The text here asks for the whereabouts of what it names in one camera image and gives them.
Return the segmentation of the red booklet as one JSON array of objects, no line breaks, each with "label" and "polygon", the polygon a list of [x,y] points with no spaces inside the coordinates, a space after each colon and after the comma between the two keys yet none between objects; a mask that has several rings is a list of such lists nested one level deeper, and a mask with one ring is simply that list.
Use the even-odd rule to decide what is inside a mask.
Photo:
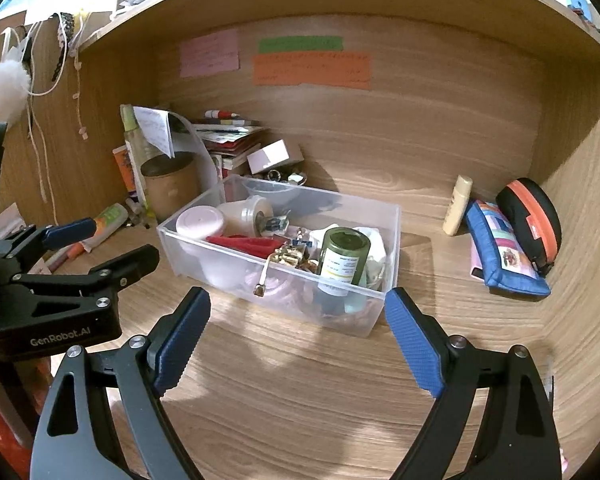
[{"label": "red booklet", "polygon": [[209,236],[206,241],[227,249],[236,250],[253,257],[266,259],[284,244],[282,240],[268,237],[249,237],[243,235]]}]

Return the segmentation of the gold chain trinket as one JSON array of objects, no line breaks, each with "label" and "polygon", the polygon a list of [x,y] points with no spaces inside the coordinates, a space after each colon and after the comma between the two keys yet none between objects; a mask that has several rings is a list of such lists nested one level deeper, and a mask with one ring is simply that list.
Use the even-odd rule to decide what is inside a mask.
[{"label": "gold chain trinket", "polygon": [[268,268],[272,263],[282,264],[290,268],[299,269],[304,272],[317,274],[318,262],[312,258],[315,250],[313,243],[309,238],[309,230],[306,228],[297,228],[291,236],[274,236],[284,242],[283,246],[265,259],[257,283],[253,286],[253,295],[263,297],[266,292],[266,279],[268,278]]}]

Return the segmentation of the white tape roll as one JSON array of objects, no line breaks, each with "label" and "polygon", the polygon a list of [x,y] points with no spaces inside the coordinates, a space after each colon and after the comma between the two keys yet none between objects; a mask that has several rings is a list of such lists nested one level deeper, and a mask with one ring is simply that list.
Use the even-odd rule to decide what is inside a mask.
[{"label": "white tape roll", "polygon": [[250,196],[246,200],[221,204],[218,209],[224,217],[223,234],[225,236],[259,237],[259,221],[273,215],[271,203],[259,195]]}]

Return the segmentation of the orange green tube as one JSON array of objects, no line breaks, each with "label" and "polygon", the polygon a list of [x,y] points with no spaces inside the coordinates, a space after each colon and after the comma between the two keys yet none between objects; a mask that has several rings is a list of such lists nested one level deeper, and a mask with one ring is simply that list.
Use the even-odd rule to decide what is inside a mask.
[{"label": "orange green tube", "polygon": [[125,206],[115,203],[107,207],[94,218],[96,223],[95,234],[86,240],[82,240],[81,245],[84,250],[91,252],[95,247],[102,244],[102,242],[114,234],[117,229],[120,229],[128,219],[129,213]]}]

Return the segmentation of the white fluffy pompom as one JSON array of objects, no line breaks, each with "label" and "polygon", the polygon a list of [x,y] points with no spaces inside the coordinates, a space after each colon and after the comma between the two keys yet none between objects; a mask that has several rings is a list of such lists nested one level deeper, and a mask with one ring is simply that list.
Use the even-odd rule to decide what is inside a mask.
[{"label": "white fluffy pompom", "polygon": [[21,62],[0,63],[0,124],[9,127],[20,119],[27,105],[31,77]]}]

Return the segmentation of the black orange zip case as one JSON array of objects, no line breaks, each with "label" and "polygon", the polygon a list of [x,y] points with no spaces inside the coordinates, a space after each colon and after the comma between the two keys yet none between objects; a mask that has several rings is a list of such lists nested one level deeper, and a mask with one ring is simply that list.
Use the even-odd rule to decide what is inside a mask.
[{"label": "black orange zip case", "polygon": [[536,182],[519,178],[501,189],[496,204],[536,272],[545,278],[562,247],[562,225],[552,201]]}]

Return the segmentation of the pink sticky note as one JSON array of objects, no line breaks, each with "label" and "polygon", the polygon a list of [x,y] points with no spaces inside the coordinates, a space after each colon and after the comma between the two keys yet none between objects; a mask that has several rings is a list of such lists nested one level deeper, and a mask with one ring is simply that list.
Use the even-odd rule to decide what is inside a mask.
[{"label": "pink sticky note", "polygon": [[221,30],[180,43],[180,77],[198,78],[239,70],[236,28]]}]

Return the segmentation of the cream lotion bottle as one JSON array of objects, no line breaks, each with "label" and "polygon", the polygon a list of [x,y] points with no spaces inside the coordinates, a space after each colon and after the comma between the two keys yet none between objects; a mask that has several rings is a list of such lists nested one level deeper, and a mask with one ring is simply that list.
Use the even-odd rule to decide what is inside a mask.
[{"label": "cream lotion bottle", "polygon": [[460,174],[456,179],[451,201],[442,224],[442,230],[446,235],[454,236],[460,229],[469,204],[471,190],[472,179]]}]

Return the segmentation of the bowl of trinkets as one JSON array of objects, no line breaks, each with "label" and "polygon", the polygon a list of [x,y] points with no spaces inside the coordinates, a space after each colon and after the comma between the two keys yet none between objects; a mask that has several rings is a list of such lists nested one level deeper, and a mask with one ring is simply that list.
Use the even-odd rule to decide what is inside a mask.
[{"label": "bowl of trinkets", "polygon": [[283,172],[282,168],[278,168],[267,172],[262,179],[247,178],[244,187],[250,196],[265,198],[278,214],[291,210],[306,180],[308,177],[302,171]]}]

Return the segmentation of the pink cable bag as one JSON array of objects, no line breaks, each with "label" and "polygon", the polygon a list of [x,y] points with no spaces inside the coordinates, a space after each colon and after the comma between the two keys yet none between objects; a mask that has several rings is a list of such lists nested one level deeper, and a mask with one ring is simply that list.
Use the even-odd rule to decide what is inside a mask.
[{"label": "pink cable bag", "polygon": [[262,296],[257,296],[253,289],[259,283],[260,270],[248,271],[244,275],[247,298],[255,304],[263,304],[274,309],[304,307],[311,302],[311,292],[317,284],[317,278],[311,278],[308,272],[285,272],[275,268],[265,280]]}]

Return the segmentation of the white cloth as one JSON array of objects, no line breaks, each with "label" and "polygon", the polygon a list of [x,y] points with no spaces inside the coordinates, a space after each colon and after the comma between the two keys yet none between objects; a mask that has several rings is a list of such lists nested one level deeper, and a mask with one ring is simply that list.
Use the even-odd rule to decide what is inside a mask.
[{"label": "white cloth", "polygon": [[[324,229],[311,230],[309,232],[310,241],[313,243],[315,249],[323,249],[325,247],[326,232],[331,229],[340,229],[340,226],[337,223],[333,223]],[[370,240],[370,250],[366,257],[361,281],[358,284],[366,288],[379,290],[384,278],[387,261],[387,252],[380,231],[368,226],[355,226],[353,231],[361,233]]]}]

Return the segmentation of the small white box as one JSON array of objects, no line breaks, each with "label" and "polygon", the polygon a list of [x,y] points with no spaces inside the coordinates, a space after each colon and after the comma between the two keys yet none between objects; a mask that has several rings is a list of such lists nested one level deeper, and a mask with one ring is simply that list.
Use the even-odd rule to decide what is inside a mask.
[{"label": "small white box", "polygon": [[247,156],[252,174],[262,174],[271,169],[295,165],[304,161],[297,143],[278,140]]}]

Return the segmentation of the green sticky note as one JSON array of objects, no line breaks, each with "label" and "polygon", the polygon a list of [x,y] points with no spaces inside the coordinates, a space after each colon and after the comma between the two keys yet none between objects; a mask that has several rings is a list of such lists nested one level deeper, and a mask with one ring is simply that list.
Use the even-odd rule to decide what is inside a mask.
[{"label": "green sticky note", "polygon": [[298,51],[342,51],[343,39],[340,36],[279,36],[262,38],[258,52],[298,52]]}]

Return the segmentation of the pink round jar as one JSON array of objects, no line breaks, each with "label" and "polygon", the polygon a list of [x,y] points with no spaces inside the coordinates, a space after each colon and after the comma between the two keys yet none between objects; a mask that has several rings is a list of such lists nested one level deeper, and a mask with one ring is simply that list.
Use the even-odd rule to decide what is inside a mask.
[{"label": "pink round jar", "polygon": [[206,240],[219,236],[225,228],[225,218],[218,208],[193,206],[184,210],[176,219],[176,232],[188,240]]}]

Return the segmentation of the stack of books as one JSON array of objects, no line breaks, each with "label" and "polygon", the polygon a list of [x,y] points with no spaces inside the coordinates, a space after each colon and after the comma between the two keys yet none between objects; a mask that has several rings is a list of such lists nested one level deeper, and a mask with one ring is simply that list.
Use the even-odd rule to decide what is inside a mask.
[{"label": "stack of books", "polygon": [[226,110],[206,110],[192,120],[193,127],[208,150],[219,178],[250,174],[247,157],[262,146],[268,128]]}]

